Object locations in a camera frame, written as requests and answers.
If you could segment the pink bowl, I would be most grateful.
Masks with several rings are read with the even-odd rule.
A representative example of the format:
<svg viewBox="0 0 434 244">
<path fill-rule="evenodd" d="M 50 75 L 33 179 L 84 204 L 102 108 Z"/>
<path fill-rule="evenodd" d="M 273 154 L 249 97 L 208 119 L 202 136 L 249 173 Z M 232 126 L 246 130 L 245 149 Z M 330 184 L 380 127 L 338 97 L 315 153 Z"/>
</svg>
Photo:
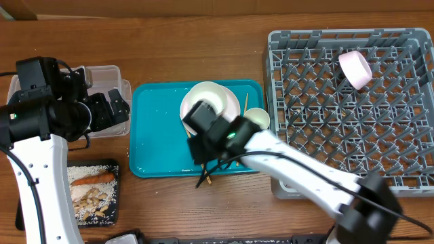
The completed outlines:
<svg viewBox="0 0 434 244">
<path fill-rule="evenodd" d="M 360 90 L 372 80 L 372 71 L 360 52 L 341 54 L 338 61 L 345 77 L 356 90 Z"/>
</svg>

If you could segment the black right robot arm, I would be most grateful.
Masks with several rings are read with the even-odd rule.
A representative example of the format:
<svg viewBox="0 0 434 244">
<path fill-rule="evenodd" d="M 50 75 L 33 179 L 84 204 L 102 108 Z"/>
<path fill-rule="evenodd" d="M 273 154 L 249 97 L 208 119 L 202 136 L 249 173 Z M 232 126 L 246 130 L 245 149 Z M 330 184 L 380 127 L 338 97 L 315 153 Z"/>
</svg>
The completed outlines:
<svg viewBox="0 0 434 244">
<path fill-rule="evenodd" d="M 398 220 L 425 229 L 427 238 L 433 238 L 432 228 L 403 214 L 378 174 L 360 178 L 325 165 L 245 117 L 227 121 L 206 100 L 190 104 L 182 121 L 196 133 L 188 140 L 194 163 L 217 160 L 213 168 L 203 169 L 200 182 L 235 161 L 281 180 L 334 218 L 326 243 L 386 243 Z"/>
</svg>

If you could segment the orange carrot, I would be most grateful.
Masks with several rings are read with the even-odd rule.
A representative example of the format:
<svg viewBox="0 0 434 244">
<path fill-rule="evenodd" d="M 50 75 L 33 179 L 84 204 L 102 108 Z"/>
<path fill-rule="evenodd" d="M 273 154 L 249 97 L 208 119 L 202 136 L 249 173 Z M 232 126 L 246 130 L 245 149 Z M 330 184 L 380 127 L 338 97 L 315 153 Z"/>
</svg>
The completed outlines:
<svg viewBox="0 0 434 244">
<path fill-rule="evenodd" d="M 85 178 L 75 180 L 74 182 L 71 183 L 71 186 L 81 186 L 87 184 L 104 184 L 104 183 L 111 182 L 114 179 L 115 179 L 114 173 L 104 172 L 98 175 L 88 176 Z"/>
</svg>

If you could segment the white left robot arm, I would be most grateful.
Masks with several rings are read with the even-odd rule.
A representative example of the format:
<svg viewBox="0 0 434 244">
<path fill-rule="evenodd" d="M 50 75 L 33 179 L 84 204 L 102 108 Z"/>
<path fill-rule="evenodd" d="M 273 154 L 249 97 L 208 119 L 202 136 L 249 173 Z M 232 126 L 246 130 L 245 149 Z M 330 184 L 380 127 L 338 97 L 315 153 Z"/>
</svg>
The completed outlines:
<svg viewBox="0 0 434 244">
<path fill-rule="evenodd" d="M 37 56 L 16 63 L 19 90 L 1 107 L 1 152 L 12 165 L 27 243 L 82 243 L 70 194 L 68 143 L 124 123 L 119 90 L 90 95 L 92 69 Z"/>
</svg>

